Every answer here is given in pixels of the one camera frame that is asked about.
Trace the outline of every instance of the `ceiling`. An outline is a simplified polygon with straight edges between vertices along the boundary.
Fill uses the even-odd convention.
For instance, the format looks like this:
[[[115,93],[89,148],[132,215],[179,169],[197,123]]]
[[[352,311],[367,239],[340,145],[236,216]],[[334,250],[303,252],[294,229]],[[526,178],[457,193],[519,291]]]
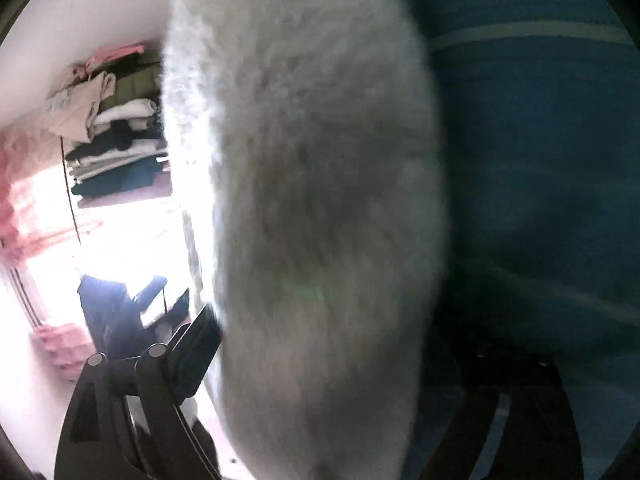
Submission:
[[[62,68],[98,47],[164,35],[170,0],[31,0],[0,45],[0,128],[37,107]]]

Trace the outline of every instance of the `white fluffy fur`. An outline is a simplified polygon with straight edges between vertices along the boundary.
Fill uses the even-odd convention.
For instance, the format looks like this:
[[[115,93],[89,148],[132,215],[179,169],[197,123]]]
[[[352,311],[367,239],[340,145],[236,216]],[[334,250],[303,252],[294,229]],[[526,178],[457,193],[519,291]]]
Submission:
[[[443,269],[440,132],[400,0],[175,0],[164,110],[214,402],[258,480],[393,480]]]

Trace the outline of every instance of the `folded clothes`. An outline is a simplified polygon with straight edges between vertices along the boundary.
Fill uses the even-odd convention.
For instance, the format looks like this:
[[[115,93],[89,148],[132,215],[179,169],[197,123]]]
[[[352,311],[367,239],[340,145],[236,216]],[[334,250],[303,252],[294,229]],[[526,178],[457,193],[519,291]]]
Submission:
[[[99,156],[111,150],[128,150],[135,139],[161,139],[162,126],[155,124],[146,130],[132,130],[126,120],[111,121],[111,127],[94,137],[90,144],[81,144],[65,155],[65,160],[81,160]]]
[[[73,63],[65,66],[61,72],[53,80],[53,83],[49,87],[49,94],[47,98],[53,97],[58,92],[62,92],[65,88],[69,88],[79,82],[86,81],[88,75],[84,68],[84,64]]]
[[[165,155],[166,152],[163,150],[155,150],[151,153],[139,153],[137,155],[126,156],[123,158],[114,158],[111,160],[106,160],[105,162],[99,164],[92,164],[87,168],[75,168],[71,171],[72,177],[79,184],[94,176],[106,173],[108,171],[114,170],[115,168],[120,168],[122,166],[126,166],[127,164],[131,164],[141,158],[145,158],[152,155]]]
[[[143,117],[139,119],[127,119],[127,124],[134,131],[138,132],[140,130],[146,130],[154,125],[153,117]],[[111,128],[111,123],[106,124],[92,124],[89,128],[89,131],[92,134],[92,137],[95,137],[98,134],[106,132],[109,128]]]
[[[139,119],[151,117],[158,107],[151,99],[133,99],[96,115],[94,124],[107,124],[118,119]]]
[[[115,74],[116,79],[122,79],[144,70],[149,65],[159,64],[160,62],[161,56],[157,50],[145,50],[142,54],[134,52],[128,56],[106,62],[100,66],[100,70],[106,70]]]
[[[105,64],[120,59],[131,54],[142,54],[145,51],[145,46],[142,44],[133,44],[120,46],[118,48],[101,48],[95,54],[86,60],[84,66],[88,74],[92,74]]]
[[[68,161],[66,165],[71,169],[73,174],[74,170],[78,170],[79,168],[90,168],[95,164],[102,164],[115,158],[127,158],[143,153],[153,155],[158,151],[162,152],[165,150],[166,141],[164,139],[134,139],[131,147],[127,150],[114,149],[97,156],[84,156],[78,160]]]
[[[141,200],[151,200],[154,198],[165,198],[171,196],[173,188],[171,186],[171,173],[160,171],[156,173],[153,184],[143,189],[133,189],[120,193],[112,193],[107,196],[96,198],[83,198],[78,201],[78,209],[88,209],[95,207],[106,207],[117,204],[127,204],[140,202]]]
[[[113,74],[101,72],[91,81],[58,92],[44,106],[20,118],[17,124],[30,132],[46,130],[53,135],[79,142],[90,142],[89,126],[94,122],[100,102],[112,96]]]
[[[100,104],[100,112],[123,105],[133,99],[152,99],[160,91],[161,75],[160,64],[152,64],[118,79],[114,94]]]
[[[81,195],[83,198],[98,198],[151,186],[156,174],[160,171],[162,171],[162,164],[154,156],[150,156],[76,184],[71,188],[71,193]]]

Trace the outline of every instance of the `black metal frame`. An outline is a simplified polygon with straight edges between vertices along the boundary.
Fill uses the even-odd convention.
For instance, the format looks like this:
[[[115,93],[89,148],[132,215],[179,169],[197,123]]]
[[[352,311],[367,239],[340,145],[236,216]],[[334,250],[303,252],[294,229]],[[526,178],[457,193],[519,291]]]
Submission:
[[[169,344],[152,345],[140,357],[91,356],[66,412],[55,480],[220,480],[178,406],[196,393],[221,341],[205,307]],[[160,470],[151,471],[140,453],[126,396],[140,398]]]

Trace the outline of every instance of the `white stripe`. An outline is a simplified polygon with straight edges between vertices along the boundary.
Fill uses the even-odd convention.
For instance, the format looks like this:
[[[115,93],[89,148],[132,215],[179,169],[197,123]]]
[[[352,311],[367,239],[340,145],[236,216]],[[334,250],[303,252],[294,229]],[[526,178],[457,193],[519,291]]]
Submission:
[[[479,27],[454,30],[430,41],[430,50],[442,50],[475,41],[503,40],[505,38],[562,37],[576,40],[604,41],[633,45],[634,42],[626,29],[612,25],[595,25],[594,23],[560,22],[546,20],[538,22],[511,22],[481,25]]]

